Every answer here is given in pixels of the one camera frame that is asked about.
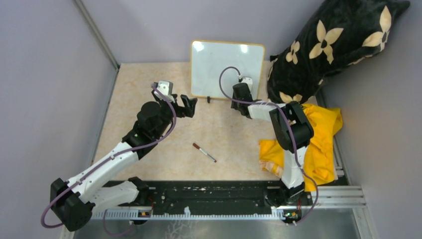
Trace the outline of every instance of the black pillow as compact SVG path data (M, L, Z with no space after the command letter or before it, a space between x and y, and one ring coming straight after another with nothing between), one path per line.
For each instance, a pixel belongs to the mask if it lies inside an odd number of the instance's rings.
M267 83L275 103L306 102L326 76L384 50L407 0L325 0L293 44L273 62Z

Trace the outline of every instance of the yellow fabric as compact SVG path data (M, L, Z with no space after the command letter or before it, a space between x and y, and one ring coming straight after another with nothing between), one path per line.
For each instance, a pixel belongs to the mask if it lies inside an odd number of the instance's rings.
M312 104L302 105L305 115L314 129L314 136L305 153L304 171L318 185L334 180L333 136L343 127L339 108L325 109ZM276 140L260 140L259 164L281 178L284 152ZM313 182L304 177L305 191L315 191Z

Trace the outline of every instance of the purple cable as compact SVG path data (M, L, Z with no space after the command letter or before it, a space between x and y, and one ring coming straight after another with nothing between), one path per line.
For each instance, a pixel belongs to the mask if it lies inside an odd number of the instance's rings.
M154 90L154 91L156 91L160 96L161 96L161 98L169 105L169 107L170 107L170 109L171 109L171 111L172 111L172 113L173 113L173 123L172 123L172 125L171 125L171 127L170 127L170 129L167 131L167 133L163 136L163 137L161 137L161 138L159 138L157 141L154 141L154 142L152 142L152 143L149 143L149 144L145 144L145 145L141 145L141 146L138 146L138 147L133 147L133 148L129 148L129 149L125 149L125 150L122 150L122 151L120 151L120 152L117 152L117 153L115 153L113 156L114 157L117 157L117 156L119 156L119 155L121 155L121 154L124 154L124 153L126 153L126 152L129 152L129 151L137 151L137 150L140 150L140 149L143 149L143 148L148 148L148 147L151 147L151 146L153 146L153 145L156 145L156 144L158 144L159 142L161 142L161 141L163 141L167 136L169 136L170 134L171 134L171 132L173 131L173 129L174 129L174 127L175 127L175 125L176 125L176 120L177 120L177 116L176 116L176 111L174 110L174 108L173 108L173 106L171 105L171 103L170 103L170 101L167 99L167 97L165 97L159 90L157 90L157 88L155 88L155 86L154 85L151 85L151 88ZM82 182L82 181L84 181L88 176L90 176L92 173L94 173L97 169L99 169L101 166L103 166L104 164L106 164L107 162L109 162L111 160L111 156L110 157L108 157L106 160L104 160L103 162L101 162L101 163L99 163L97 166L95 166L93 169L91 169L88 173L86 173L83 177L81 177L80 178L80 181ZM47 212L48 212L48 210L50 210L51 209L51 207L55 204L55 203L57 203L57 201L60 199L60 198L62 198L63 197L63 195L65 195L66 193L68 193L69 191L71 191L72 189L74 189L76 186L78 185L78 182L76 182L76 183L74 183L74 184L72 184L69 188L67 188L65 191L63 191L62 193L60 193L57 197L55 197L51 202L50 202L50 204L48 204L48 206L45 208L45 210L43 211L43 213L42 213L42 215L41 215L41 225L43 226L43 227L45 227L45 228L48 228L48 229L51 229L51 228L57 228L57 227L59 227L59 226L61 226L61 225L63 225L63 223L60 223L60 224L56 224L56 225L48 225L48 224L46 224L45 223L45 216L47 215ZM120 234L112 234L112 233L110 233L107 229L106 229L106 227L105 227L105 223L104 223L104 221L103 221L103 225L104 225L104 230L105 230L105 232L108 234L108 235L110 235L110 236L115 236L115 237L119 237L119 236L122 236L122 235L124 235L124 234L126 234L126 233L128 233L128 232L130 232L130 231L132 231L132 229L133 229L133 227L134 226L132 226L132 227L130 227L127 231L125 231L125 232L123 232L123 234L122 233L120 233Z
M231 100L231 101L233 101L233 102L240 103L240 104L247 104L247 105L261 105L262 103L257 103L257 102L247 102L247 101L239 101L239 100L235 100L235 99L233 99L232 97L228 96L228 95L224 92L223 87L222 87L222 85L221 85L221 78L223 77L223 74L225 73L225 71L226 71L226 70L228 70L228 69L234 69L234 70L236 70L236 71L237 71L237 73L239 74L239 76L241 75L241 73L240 73L239 69L237 69L237 68L236 68L236 67L234 67L234 66L229 66L229 67L226 67L226 68L225 68L225 69L221 72L221 74L220 74L220 78L218 79L218 84L219 84L219 86L220 86L220 90L221 90L221 92L223 93L223 95L224 95L224 96L226 96L226 98L228 98L229 100ZM300 170L301 170L302 174L303 174L305 177L309 178L309 179L313 182L313 184L315 185L315 189L316 189L316 196L315 196L314 203L312 204L312 206L311 206L311 208L309 209L309 211L305 214L305 216L303 216L303 217L302 217L302 219L299 221L299 222L302 222L303 220L305 220L305 219L308 217L308 215L310 214L310 212L314 209L315 205L317 204L317 201L318 201L318 196L319 196L318 184L317 184L317 182L316 182L313 178L311 178L310 176L308 176L308 175L305 173L305 171L303 170L303 168L302 168L301 164L299 163L299 160L298 160L298 149L297 149L297 146L296 146L295 137L294 137L294 135L293 135L292 128L290 127L290 123L289 123L289 120L287 119L286 115L284 114L284 112L281 110L281 108L280 108L277 104L272 103L272 102L268 102L268 103L267 103L267 105L270 105L270 106L275 106L275 107L278 109L278 111L280 112L281 116L283 117L284 122L285 122L285 123L286 123L286 125L287 125L287 130L289 131L289 136L290 136L290 138L292 139L293 152L294 152L294 154L295 154L296 164L297 164L297 166L300 168Z

